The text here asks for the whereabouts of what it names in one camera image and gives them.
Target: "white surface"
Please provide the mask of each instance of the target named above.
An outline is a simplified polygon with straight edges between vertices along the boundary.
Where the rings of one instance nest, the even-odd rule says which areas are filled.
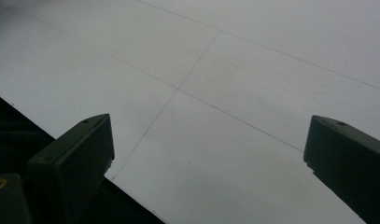
[[[380,0],[141,0],[380,88]]]
[[[380,90],[224,33],[181,89],[300,150],[315,114],[380,139]]]
[[[169,223],[362,223],[300,150],[313,114],[380,139],[380,1],[144,1],[6,0],[0,95],[110,113],[106,176]]]
[[[53,137],[109,113],[112,178],[174,88],[17,10],[0,16],[0,95]]]
[[[27,2],[16,5],[176,87],[218,32],[131,0]]]
[[[167,223],[362,223],[300,151],[181,91],[114,183]]]

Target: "black plastic part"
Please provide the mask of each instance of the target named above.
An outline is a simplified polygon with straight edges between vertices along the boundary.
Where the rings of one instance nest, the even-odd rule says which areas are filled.
[[[105,179],[78,224],[163,224],[129,195]]]
[[[0,223],[32,223],[19,175],[0,175]]]
[[[104,180],[114,158],[109,115],[86,119],[28,162],[32,183],[55,212],[54,219],[76,223]]]
[[[26,162],[54,139],[0,98],[0,174],[27,174]]]
[[[339,120],[313,116],[303,159],[367,223],[380,223],[380,141]]]

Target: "grout line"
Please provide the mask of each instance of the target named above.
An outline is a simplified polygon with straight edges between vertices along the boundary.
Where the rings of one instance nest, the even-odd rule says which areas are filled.
[[[55,26],[55,25],[53,25],[53,24],[50,24],[49,22],[42,21],[42,20],[40,20],[38,17],[36,17],[36,16],[34,16],[34,15],[32,15],[32,14],[29,14],[29,13],[27,13],[27,12],[21,10],[20,8],[17,8],[17,7],[15,7],[15,6],[13,6],[13,5],[10,5],[10,7],[13,8],[13,9],[15,9],[15,10],[18,10],[20,13],[22,13],[22,14],[28,16],[28,17],[31,17],[31,18],[33,18],[33,19],[35,19],[35,20],[37,20],[37,21],[39,21],[39,22],[41,22],[41,23],[47,25],[49,28],[51,28],[51,29],[53,29],[53,30],[56,30],[57,32],[61,32],[61,33],[63,33],[64,35],[67,35],[68,37],[72,37],[72,38],[76,39],[76,41],[79,41],[80,43],[82,43],[82,44],[84,44],[84,45],[86,45],[86,46],[88,46],[88,47],[90,47],[90,48],[92,48],[92,49],[94,49],[94,50],[96,50],[96,51],[99,51],[100,53],[103,53],[103,54],[105,54],[106,56],[109,56],[110,58],[112,58],[112,59],[114,59],[114,60],[117,60],[117,61],[119,61],[119,62],[121,62],[121,63],[124,63],[124,64],[126,64],[126,65],[128,65],[128,66],[130,66],[130,67],[132,67],[132,68],[134,68],[134,69],[136,69],[136,70],[138,70],[138,71],[144,73],[145,75],[148,75],[148,76],[150,76],[150,77],[153,77],[153,78],[155,78],[155,79],[158,79],[159,81],[161,81],[161,82],[163,82],[163,83],[165,83],[165,84],[167,84],[167,85],[169,85],[169,86],[171,86],[171,87],[177,89],[176,86],[174,86],[174,85],[172,85],[172,84],[170,84],[170,83],[168,83],[168,82],[166,82],[166,81],[160,79],[159,77],[155,77],[155,76],[152,75],[151,73],[146,72],[145,70],[143,70],[143,69],[141,69],[141,68],[139,68],[139,67],[137,67],[137,66],[135,66],[135,65],[133,65],[133,64],[131,64],[131,63],[128,63],[128,62],[123,61],[121,58],[119,58],[119,57],[117,57],[117,56],[115,56],[115,55],[113,55],[113,54],[111,54],[111,53],[105,51],[104,49],[101,49],[101,48],[99,48],[99,47],[97,47],[97,46],[94,46],[93,44],[91,44],[91,43],[89,43],[89,42],[83,40],[83,39],[80,38],[79,36],[73,35],[73,34],[71,34],[71,33],[67,32],[67,31],[65,31],[64,29],[62,29],[62,28],[60,28],[60,27],[57,27],[57,26]]]
[[[170,101],[173,99],[173,97],[176,95],[176,92],[178,92],[178,89],[175,90],[175,92],[170,96],[169,100],[167,101],[167,103],[163,106],[163,108],[161,109],[160,113],[158,113],[157,117],[152,121],[152,123],[148,126],[148,128],[146,129],[146,131],[144,132],[144,134],[141,136],[140,140],[137,142],[136,146],[134,146],[134,149],[132,149],[131,153],[129,153],[129,156],[125,159],[125,161],[123,162],[122,166],[120,167],[119,171],[114,175],[114,177],[111,179],[111,181],[114,181],[114,179],[117,177],[117,175],[121,172],[121,170],[123,169],[123,167],[125,166],[126,162],[131,158],[132,154],[134,153],[134,151],[137,149],[138,145],[140,144],[140,142],[143,140],[143,138],[146,136],[146,134],[148,133],[149,129],[151,129],[152,125],[155,123],[155,121],[158,119],[158,117],[160,116],[160,114],[162,113],[162,111],[166,108],[166,106],[170,103]]]
[[[157,9],[159,9],[159,10],[162,10],[162,11],[168,12],[168,13],[170,13],[170,14],[176,15],[176,16],[181,17],[181,18],[184,18],[184,19],[186,19],[186,20],[189,20],[189,21],[193,21],[193,22],[199,23],[199,24],[201,24],[201,25],[203,25],[203,26],[207,26],[207,27],[209,27],[209,28],[212,28],[212,29],[215,29],[215,30],[218,30],[218,31],[220,30],[219,28],[214,27],[214,26],[212,26],[212,25],[209,25],[209,24],[203,23],[203,22],[201,22],[201,21],[196,21],[196,20],[194,20],[194,19],[191,19],[191,18],[189,18],[189,17],[185,17],[185,16],[183,16],[183,15],[177,14],[177,13],[175,13],[175,12],[173,12],[173,11],[169,11],[169,10],[164,9],[164,8],[162,8],[162,7],[156,7],[156,6],[154,6],[154,5],[150,4],[150,3],[142,2],[141,0],[135,0],[135,1],[136,1],[136,2],[139,2],[139,3],[141,3],[141,4],[144,4],[144,5],[150,6],[150,7],[155,7],[155,8],[157,8]]]
[[[189,72],[186,74],[186,76],[183,78],[183,80],[180,82],[180,85],[178,85],[177,89],[179,90],[180,87],[184,84],[184,82],[187,80],[187,78],[190,76],[190,74],[192,73],[192,70],[196,67],[196,65],[198,64],[198,62],[204,57],[204,55],[206,54],[206,52],[210,49],[210,47],[216,42],[217,40],[217,37],[219,36],[219,34],[221,33],[221,31],[218,31],[216,33],[216,36],[213,38],[213,40],[210,42],[210,44],[206,47],[206,49],[204,50],[204,52],[201,54],[201,56],[199,56],[198,60],[196,60],[196,63],[193,65],[193,67],[189,70]]]
[[[166,108],[166,106],[170,103],[170,101],[173,99],[173,97],[176,95],[176,93],[179,91],[179,88],[180,86],[184,83],[184,81],[187,79],[187,77],[190,75],[190,73],[192,72],[192,70],[195,68],[196,64],[202,59],[202,57],[204,56],[204,54],[209,50],[209,48],[213,45],[213,43],[216,41],[217,37],[218,37],[218,34],[220,32],[218,32],[216,34],[216,36],[213,38],[213,40],[210,42],[210,44],[207,46],[207,48],[204,50],[204,52],[201,54],[201,56],[199,56],[198,60],[196,61],[196,63],[194,64],[194,66],[191,68],[191,70],[189,70],[189,72],[186,74],[186,77],[183,79],[183,81],[181,81],[180,85],[178,86],[178,88],[175,87],[175,92],[172,94],[172,96],[169,98],[169,100],[167,101],[167,103],[163,106],[163,108],[161,109],[160,113],[158,114],[158,116],[152,121],[152,123],[148,126],[147,130],[144,132],[144,134],[142,135],[142,137],[140,138],[140,140],[137,142],[136,146],[134,147],[134,149],[132,149],[131,153],[129,153],[129,156],[125,159],[125,161],[123,162],[122,166],[120,167],[119,171],[117,172],[116,175],[114,175],[114,177],[112,178],[111,181],[114,181],[114,179],[117,177],[117,175],[122,171],[123,167],[125,166],[126,162],[131,158],[132,154],[134,153],[134,151],[137,149],[138,145],[140,144],[140,142],[143,140],[143,138],[146,136],[146,134],[148,133],[149,129],[152,127],[152,125],[155,123],[155,121],[158,119],[158,117],[160,116],[160,114],[162,113],[162,111]]]
[[[229,113],[227,113],[227,112],[221,110],[220,108],[217,108],[217,107],[215,107],[215,106],[209,104],[208,102],[206,102],[206,101],[204,101],[204,100],[201,100],[201,99],[199,99],[198,97],[196,97],[196,96],[194,96],[194,95],[192,95],[192,94],[190,94],[190,93],[188,93],[188,92],[186,92],[186,91],[183,91],[183,90],[180,90],[180,91],[186,93],[187,95],[189,95],[189,96],[191,96],[191,97],[193,97],[193,98],[195,98],[195,99],[197,99],[197,100],[199,100],[199,101],[201,101],[201,102],[203,102],[203,103],[205,103],[205,104],[207,104],[207,105],[212,106],[213,108],[215,108],[215,109],[221,111],[222,113],[224,113],[224,114],[230,116],[231,118],[234,118],[234,119],[236,119],[236,120],[239,120],[239,121],[241,121],[242,123],[244,123],[244,124],[246,124],[246,125],[248,125],[248,126],[254,128],[254,129],[256,129],[256,130],[258,130],[258,131],[260,131],[260,132],[262,132],[262,133],[265,133],[265,134],[267,134],[268,136],[270,136],[270,137],[276,139],[277,141],[279,141],[279,142],[281,142],[281,143],[283,143],[283,144],[285,144],[285,145],[287,145],[287,146],[289,146],[289,147],[292,147],[292,148],[294,148],[294,149],[296,149],[296,150],[299,150],[299,151],[301,151],[301,152],[303,153],[303,150],[301,150],[301,149],[299,149],[299,148],[297,148],[297,147],[295,147],[295,146],[293,146],[293,145],[291,145],[291,144],[289,144],[289,143],[287,143],[287,142],[281,140],[280,138],[277,138],[277,137],[271,135],[270,133],[267,133],[267,132],[265,132],[265,131],[259,129],[259,128],[257,128],[256,126],[254,126],[254,125],[252,125],[252,124],[250,124],[250,123],[247,123],[247,122],[245,122],[244,120],[241,120],[241,119],[235,117],[234,115],[231,115],[231,114],[229,114]]]
[[[370,87],[374,87],[374,88],[380,90],[380,87],[377,87],[377,86],[374,86],[374,85],[369,84],[369,83],[367,83],[367,82],[364,82],[364,81],[361,81],[361,80],[355,79],[355,78],[353,78],[353,77],[349,77],[349,76],[347,76],[347,75],[344,75],[344,74],[341,74],[341,73],[335,72],[335,71],[331,70],[330,68],[323,67],[323,66],[318,65],[318,64],[316,64],[316,63],[308,62],[308,61],[306,61],[306,60],[304,60],[304,59],[301,59],[301,58],[299,58],[299,57],[296,57],[296,56],[293,56],[293,55],[291,55],[291,54],[285,53],[285,52],[280,51],[280,50],[278,50],[278,49],[273,49],[273,48],[268,47],[268,46],[266,46],[266,45],[263,45],[263,44],[261,44],[261,43],[258,43],[258,42],[255,42],[255,41],[252,41],[252,40],[246,39],[246,38],[241,37],[241,36],[239,36],[239,35],[235,35],[235,34],[232,34],[232,33],[226,32],[226,31],[223,31],[223,30],[222,30],[221,32],[224,32],[225,34],[228,34],[228,35],[233,35],[233,36],[235,36],[235,37],[237,37],[237,38],[240,38],[240,39],[245,40],[245,41],[247,41],[247,42],[250,42],[250,43],[252,43],[252,44],[258,45],[258,46],[263,47],[263,48],[265,48],[265,49],[270,49],[270,50],[273,50],[273,51],[275,51],[275,52],[277,52],[277,53],[281,53],[281,54],[286,55],[286,56],[288,56],[288,57],[290,57],[290,58],[296,59],[296,60],[298,60],[298,61],[300,61],[300,62],[308,63],[308,64],[313,65],[313,66],[315,66],[315,67],[318,67],[318,68],[321,68],[321,69],[323,69],[323,70],[329,71],[329,72],[331,72],[331,73],[333,73],[333,74],[335,74],[335,75],[338,75],[338,76],[341,76],[341,77],[346,77],[346,78],[352,79],[352,80],[354,80],[354,81],[357,81],[357,82],[359,82],[359,83],[362,83],[362,84],[364,84],[364,85],[367,85],[367,86],[370,86]]]
[[[266,49],[273,50],[273,51],[275,51],[275,52],[277,52],[277,53],[281,53],[281,54],[283,54],[283,55],[286,55],[286,56],[288,56],[288,57],[290,57],[290,58],[296,59],[296,60],[301,61],[301,62],[303,62],[303,63],[311,64],[311,65],[313,65],[313,66],[315,66],[315,67],[318,67],[318,68],[321,68],[321,69],[323,69],[323,70],[326,70],[326,71],[332,72],[332,73],[335,74],[335,75],[338,75],[338,76],[341,76],[341,77],[346,77],[346,78],[352,79],[352,80],[354,80],[354,81],[357,81],[357,82],[359,82],[359,83],[362,83],[362,84],[364,84],[364,85],[367,85],[367,86],[370,86],[370,87],[373,87],[373,88],[376,88],[376,89],[380,90],[380,87],[377,87],[377,86],[374,86],[374,85],[372,85],[372,84],[369,84],[369,83],[367,83],[367,82],[365,82],[365,81],[361,81],[361,80],[359,80],[359,79],[356,79],[356,78],[353,78],[353,77],[350,77],[350,76],[347,76],[347,75],[341,74],[341,73],[339,73],[339,72],[335,72],[335,71],[331,70],[330,68],[323,67],[323,66],[318,65],[318,64],[316,64],[316,63],[308,62],[308,61],[306,61],[305,59],[301,59],[301,58],[299,58],[299,57],[296,57],[296,56],[294,56],[294,55],[288,54],[288,53],[283,52],[283,51],[281,51],[281,50],[273,49],[273,48],[271,48],[271,47],[268,47],[268,46],[263,45],[263,44],[261,44],[261,43],[258,43],[258,42],[256,42],[256,41],[246,39],[246,38],[244,38],[244,37],[241,37],[241,36],[239,36],[239,35],[235,35],[235,34],[233,34],[233,33],[227,32],[227,31],[225,31],[225,30],[221,30],[221,29],[219,29],[219,28],[217,28],[217,27],[214,27],[214,26],[212,26],[212,25],[209,25],[209,24],[203,23],[203,22],[201,22],[201,21],[196,21],[196,20],[194,20],[194,19],[191,19],[191,18],[188,18],[188,17],[182,16],[182,15],[179,15],[179,14],[173,12],[173,11],[169,11],[169,10],[164,9],[164,8],[161,8],[161,7],[153,6],[153,5],[150,4],[150,3],[145,3],[145,2],[142,2],[141,0],[136,0],[136,1],[137,1],[137,2],[140,2],[140,3],[143,3],[143,4],[145,4],[145,5],[148,5],[148,6],[151,6],[151,7],[155,7],[155,8],[158,8],[158,9],[160,9],[160,10],[163,10],[163,11],[169,12],[169,13],[171,13],[171,14],[177,15],[177,16],[182,17],[182,18],[184,18],[184,19],[187,19],[187,20],[190,20],[190,21],[194,21],[194,22],[200,23],[201,25],[204,25],[204,26],[207,26],[207,27],[210,27],[210,28],[213,28],[213,29],[219,30],[219,31],[221,31],[221,32],[224,32],[225,34],[233,35],[233,36],[235,36],[235,37],[237,37],[237,38],[243,39],[243,40],[245,40],[245,41],[247,41],[247,42],[250,42],[250,43],[252,43],[252,44],[258,45],[258,46],[260,46],[260,47],[263,47],[263,48],[266,48]]]

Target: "white floor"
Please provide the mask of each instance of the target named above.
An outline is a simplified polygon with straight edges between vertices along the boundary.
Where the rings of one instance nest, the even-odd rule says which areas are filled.
[[[0,96],[54,137],[109,113],[106,177],[166,223],[363,223],[312,115],[380,139],[380,1],[0,0]]]

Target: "gray line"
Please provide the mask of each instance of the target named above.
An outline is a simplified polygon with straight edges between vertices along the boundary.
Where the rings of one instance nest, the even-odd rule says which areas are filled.
[[[201,56],[199,56],[198,60],[196,61],[196,63],[194,64],[194,66],[191,68],[191,70],[187,73],[186,77],[192,72],[192,69],[196,66],[196,64],[202,59],[202,57],[204,56],[204,54],[209,50],[210,46],[212,46],[212,44],[215,42],[215,40],[217,39],[218,37],[218,34],[219,32],[216,34],[216,36],[214,37],[214,39],[210,42],[210,44],[207,46],[207,48],[204,50],[204,52],[201,54]],[[179,87],[181,86],[182,83],[184,83],[186,77],[184,78],[184,80],[180,83]],[[117,177],[117,175],[122,171],[123,167],[125,166],[126,162],[131,158],[132,154],[134,153],[134,151],[137,149],[138,145],[140,144],[140,142],[143,140],[143,138],[146,136],[146,134],[148,133],[149,129],[152,127],[152,125],[155,123],[155,121],[158,119],[158,117],[161,115],[162,111],[166,108],[167,105],[169,105],[170,101],[173,99],[173,97],[176,95],[176,93],[179,91],[179,88],[176,88],[175,92],[172,94],[172,96],[169,98],[169,100],[167,101],[167,103],[163,106],[162,110],[160,111],[160,113],[158,114],[158,116],[152,121],[152,123],[148,126],[147,130],[144,132],[144,134],[141,136],[140,140],[137,142],[136,146],[134,147],[134,149],[132,149],[131,153],[129,154],[129,156],[125,159],[125,161],[123,162],[122,166],[120,167],[119,171],[117,172],[116,175],[114,175],[114,177],[112,178],[112,181],[114,181],[114,179]]]
[[[344,75],[344,74],[341,74],[341,73],[335,72],[335,71],[331,70],[330,68],[323,67],[323,66],[321,66],[321,65],[319,65],[319,64],[316,64],[316,63],[308,62],[308,61],[306,61],[306,60],[304,60],[304,59],[301,59],[301,58],[296,57],[296,56],[294,56],[294,55],[291,55],[291,54],[288,54],[288,53],[286,53],[286,52],[280,51],[280,50],[278,50],[278,49],[273,49],[273,48],[271,48],[271,47],[268,47],[268,46],[263,45],[263,44],[261,44],[261,43],[258,43],[258,42],[256,42],[256,41],[246,39],[246,38],[244,38],[244,37],[241,37],[241,36],[239,36],[239,35],[236,35],[236,34],[233,34],[233,33],[227,32],[227,31],[225,31],[225,30],[221,30],[221,29],[219,29],[218,27],[214,27],[214,26],[212,26],[212,25],[209,25],[209,24],[206,24],[206,23],[203,23],[203,22],[200,22],[200,21],[196,21],[196,20],[194,20],[194,19],[191,19],[191,18],[188,18],[188,17],[182,16],[182,15],[179,15],[179,14],[173,12],[173,11],[169,11],[169,10],[164,9],[164,8],[161,8],[161,7],[153,6],[153,5],[150,4],[150,3],[145,3],[145,2],[142,2],[142,1],[140,1],[140,0],[136,0],[136,1],[137,1],[137,2],[140,2],[140,3],[143,3],[143,4],[145,4],[145,5],[148,5],[148,6],[151,6],[151,7],[155,7],[155,8],[158,8],[158,9],[160,9],[160,10],[163,10],[163,11],[169,12],[169,13],[171,13],[171,14],[177,15],[177,16],[179,16],[179,17],[181,17],[181,18],[184,18],[184,19],[187,19],[187,20],[190,20],[190,21],[194,21],[194,22],[200,23],[201,25],[204,25],[204,26],[207,26],[207,27],[210,27],[210,28],[216,29],[216,30],[220,30],[221,32],[224,32],[224,33],[226,33],[226,34],[228,34],[228,35],[233,35],[233,36],[235,36],[235,37],[237,37],[237,38],[243,39],[243,40],[248,41],[248,42],[250,42],[250,43],[252,43],[252,44],[258,45],[258,46],[260,46],[260,47],[263,47],[263,48],[266,48],[266,49],[273,50],[273,51],[275,51],[275,52],[278,52],[278,53],[281,53],[281,54],[283,54],[283,55],[286,55],[286,56],[288,56],[288,57],[290,57],[290,58],[293,58],[293,59],[299,60],[299,61],[301,61],[301,62],[303,62],[303,63],[311,64],[311,65],[313,65],[313,66],[315,66],[315,67],[318,67],[318,68],[321,68],[321,69],[323,69],[323,70],[326,70],[326,71],[332,72],[333,74],[336,74],[336,75],[338,75],[338,76],[346,77],[346,78],[352,79],[352,80],[354,80],[354,81],[357,81],[357,82],[359,82],[359,83],[362,83],[362,84],[364,84],[364,85],[367,85],[367,86],[370,86],[370,87],[373,87],[373,88],[376,88],[376,89],[380,90],[380,87],[374,86],[374,85],[369,84],[369,83],[367,83],[367,82],[365,82],[365,81],[361,81],[361,80],[358,80],[358,79],[356,79],[356,78],[353,78],[353,77],[350,77],[350,76],[347,76],[347,75]]]
[[[271,135],[270,133],[267,133],[267,132],[265,132],[265,131],[259,129],[259,128],[257,128],[256,126],[254,126],[254,125],[252,125],[252,124],[250,124],[250,123],[247,123],[247,122],[245,122],[244,120],[239,119],[239,118],[235,117],[234,115],[231,115],[231,114],[229,114],[229,113],[227,113],[227,112],[221,110],[220,108],[215,107],[215,106],[209,104],[208,102],[206,102],[206,101],[204,101],[204,100],[202,100],[202,99],[199,99],[198,97],[196,97],[196,96],[194,96],[194,95],[192,95],[192,94],[190,94],[190,93],[188,93],[188,92],[186,92],[186,91],[183,91],[183,90],[180,90],[180,91],[186,93],[187,95],[189,95],[189,96],[191,96],[191,97],[193,97],[193,98],[195,98],[195,99],[197,99],[197,100],[199,100],[199,101],[201,101],[201,102],[203,102],[203,103],[205,103],[205,104],[207,104],[207,105],[212,106],[213,108],[215,108],[215,109],[221,111],[222,113],[224,113],[224,114],[226,114],[226,115],[228,115],[228,116],[230,116],[230,117],[232,117],[232,118],[234,118],[234,119],[236,119],[236,120],[239,120],[239,121],[241,121],[242,123],[244,123],[244,124],[246,124],[246,125],[248,125],[248,126],[254,128],[254,129],[256,129],[256,130],[258,130],[258,131],[260,131],[260,132],[262,132],[262,133],[267,134],[268,136],[270,136],[270,137],[276,139],[277,141],[279,141],[279,142],[281,142],[281,143],[283,143],[283,144],[285,144],[285,145],[287,145],[287,146],[289,146],[289,147],[292,147],[292,148],[294,148],[294,149],[297,149],[297,150],[303,152],[303,150],[301,150],[301,149],[299,149],[299,148],[297,148],[297,147],[295,147],[295,146],[293,146],[293,145],[291,145],[291,144],[289,144],[289,143],[283,141],[282,139],[277,138],[277,137]]]

